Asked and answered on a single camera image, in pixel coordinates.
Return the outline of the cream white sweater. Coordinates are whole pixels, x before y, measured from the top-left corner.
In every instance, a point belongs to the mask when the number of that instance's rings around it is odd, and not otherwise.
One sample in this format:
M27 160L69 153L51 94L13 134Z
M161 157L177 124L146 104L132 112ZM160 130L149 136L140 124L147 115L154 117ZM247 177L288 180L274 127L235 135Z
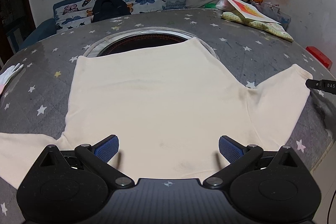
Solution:
M17 188L45 146L71 150L116 135L133 179L205 179L218 140L285 145L310 94L297 64L255 88L241 84L197 39L78 58L60 138L1 134L1 178Z

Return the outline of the red box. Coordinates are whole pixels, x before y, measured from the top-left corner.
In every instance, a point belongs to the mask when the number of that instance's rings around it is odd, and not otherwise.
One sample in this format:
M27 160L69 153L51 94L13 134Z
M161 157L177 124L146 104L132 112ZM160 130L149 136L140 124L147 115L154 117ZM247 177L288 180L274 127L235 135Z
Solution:
M327 70L330 70L333 62L322 51L314 46L305 48L312 56L314 56Z

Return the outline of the green patterned cloth pad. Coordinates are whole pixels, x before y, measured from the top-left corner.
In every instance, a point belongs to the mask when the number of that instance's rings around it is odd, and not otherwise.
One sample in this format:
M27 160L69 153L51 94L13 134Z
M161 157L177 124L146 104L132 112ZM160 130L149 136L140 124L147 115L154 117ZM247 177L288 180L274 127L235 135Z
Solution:
M221 18L228 20L230 22L240 23L248 27L256 28L260 31L267 32L278 38L285 39L289 42L294 42L294 39L284 30L281 24L278 23L267 23L258 20L247 19L240 15L238 12L223 12Z

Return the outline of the grey star tablecloth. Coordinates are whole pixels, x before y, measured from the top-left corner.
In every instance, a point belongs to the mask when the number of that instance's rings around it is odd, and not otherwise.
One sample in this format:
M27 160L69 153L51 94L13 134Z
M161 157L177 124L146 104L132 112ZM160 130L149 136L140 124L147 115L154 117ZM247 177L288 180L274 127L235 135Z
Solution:
M78 58L108 35L144 27L176 28L194 34L248 88L293 64L308 71L311 80L335 81L299 44L223 20L214 10L124 16L60 32L9 59L5 68L17 63L24 67L1 96L1 134L60 138ZM285 145L294 149L311 174L335 140L335 94L308 89L306 104ZM219 144L214 158L215 173L229 165ZM120 141L118 152L108 163L123 173ZM221 190L205 188L206 178L131 179L133 187L113 192L99 213L81 223L255 223L238 214ZM1 223L25 223L17 203L18 188L1 178Z

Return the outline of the white pink glove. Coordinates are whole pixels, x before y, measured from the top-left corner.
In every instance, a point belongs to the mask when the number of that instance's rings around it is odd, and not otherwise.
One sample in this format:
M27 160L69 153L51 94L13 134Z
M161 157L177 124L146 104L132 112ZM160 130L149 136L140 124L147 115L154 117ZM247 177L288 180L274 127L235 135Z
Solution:
M24 64L17 63L17 65L12 65L11 67L7 68L1 75L0 75L0 94L3 93L5 86L9 83L9 81L24 67Z

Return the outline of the round induction cooktop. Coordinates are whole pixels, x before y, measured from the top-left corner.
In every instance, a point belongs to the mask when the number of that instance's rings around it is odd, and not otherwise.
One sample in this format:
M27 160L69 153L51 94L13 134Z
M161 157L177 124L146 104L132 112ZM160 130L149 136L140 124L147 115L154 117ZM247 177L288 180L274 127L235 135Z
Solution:
M167 46L185 42L195 35L168 27L144 27L108 35L93 43L85 57L100 57L143 48Z

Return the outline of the butterfly pattern sofa cushion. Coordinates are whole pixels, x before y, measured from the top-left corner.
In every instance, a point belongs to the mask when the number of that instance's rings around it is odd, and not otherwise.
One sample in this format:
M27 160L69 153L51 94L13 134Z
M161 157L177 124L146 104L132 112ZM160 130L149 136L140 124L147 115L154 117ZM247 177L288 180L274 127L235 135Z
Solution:
M93 7L97 0L70 1L54 8L56 32L86 26L92 23Z

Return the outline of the blue sofa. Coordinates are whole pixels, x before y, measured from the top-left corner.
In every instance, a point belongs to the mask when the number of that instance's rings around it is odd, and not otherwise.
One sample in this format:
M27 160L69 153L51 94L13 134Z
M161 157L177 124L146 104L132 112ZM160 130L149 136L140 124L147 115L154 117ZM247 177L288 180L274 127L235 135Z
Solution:
M78 0L64 0L53 5L53 11L55 7L60 7L61 4L69 4L70 1ZM175 10L184 9L186 7L186 0L166 0L166 7L163 10ZM57 34L55 27L54 16L42 22L37 28L28 36L28 38L20 46L23 50L38 41L48 38L54 34Z

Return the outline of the black backpack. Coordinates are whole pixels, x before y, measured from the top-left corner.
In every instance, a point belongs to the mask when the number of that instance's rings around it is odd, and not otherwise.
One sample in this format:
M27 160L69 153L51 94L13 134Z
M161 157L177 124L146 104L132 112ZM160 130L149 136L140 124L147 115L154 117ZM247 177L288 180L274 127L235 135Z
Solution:
M92 9L92 23L130 15L130 9L123 0L97 0Z

